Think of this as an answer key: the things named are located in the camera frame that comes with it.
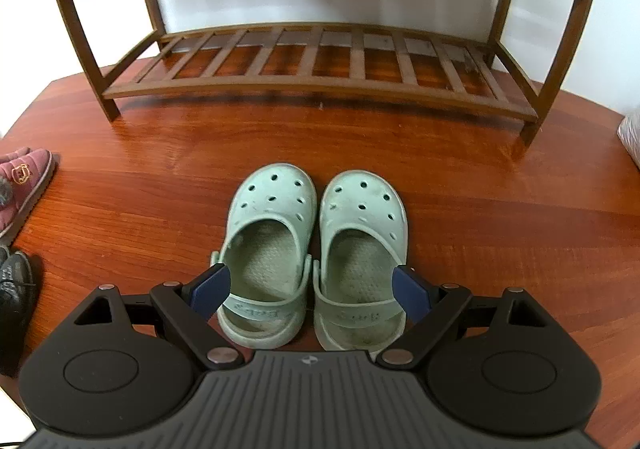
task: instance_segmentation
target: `black shoe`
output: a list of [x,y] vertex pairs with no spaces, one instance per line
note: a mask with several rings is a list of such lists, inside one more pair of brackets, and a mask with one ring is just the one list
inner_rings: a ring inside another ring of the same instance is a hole
[[9,251],[9,247],[6,245],[0,245],[0,267],[10,255],[11,251]]
[[[0,259],[6,252],[0,249]],[[0,373],[15,376],[24,336],[38,301],[40,284],[23,252],[9,255],[0,266]]]

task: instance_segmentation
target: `slipper logo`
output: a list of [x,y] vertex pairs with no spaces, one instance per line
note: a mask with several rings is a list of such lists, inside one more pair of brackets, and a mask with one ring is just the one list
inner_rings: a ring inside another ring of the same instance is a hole
[[20,164],[18,167],[14,167],[11,169],[11,178],[14,179],[18,185],[23,185],[27,183],[27,180],[31,177],[31,171],[29,171],[29,166],[27,164]]
[[353,323],[375,323],[380,320],[379,312],[353,313],[338,312],[338,319]]
[[238,315],[258,321],[260,319],[277,319],[278,315],[280,315],[280,310],[260,310],[242,303],[233,303],[233,308],[238,312]]
[[307,366],[313,366],[315,363],[320,362],[320,359],[313,355],[305,355],[300,359],[300,362],[306,364]]

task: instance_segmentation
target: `gray fur pompom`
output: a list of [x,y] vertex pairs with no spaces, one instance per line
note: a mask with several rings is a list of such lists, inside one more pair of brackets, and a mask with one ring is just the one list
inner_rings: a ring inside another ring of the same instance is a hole
[[0,207],[4,207],[9,203],[13,195],[14,190],[11,187],[11,182],[0,176]]

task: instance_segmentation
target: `circular pad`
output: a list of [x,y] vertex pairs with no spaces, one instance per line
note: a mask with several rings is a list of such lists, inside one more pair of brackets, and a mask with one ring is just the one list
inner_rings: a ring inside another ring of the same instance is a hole
[[460,339],[433,355],[427,384],[450,415],[482,431],[538,437],[579,427],[596,406],[600,377],[554,330],[489,329]]
[[79,391],[106,393],[129,384],[138,374],[138,362],[127,353],[94,350],[81,353],[65,367],[65,380]]

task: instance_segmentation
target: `white fabric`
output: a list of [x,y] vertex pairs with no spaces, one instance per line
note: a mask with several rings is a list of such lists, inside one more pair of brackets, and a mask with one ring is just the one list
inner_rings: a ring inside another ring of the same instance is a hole
[[627,115],[620,123],[618,136],[640,168],[640,108]]
[[31,420],[0,387],[0,441],[26,440],[35,431]]

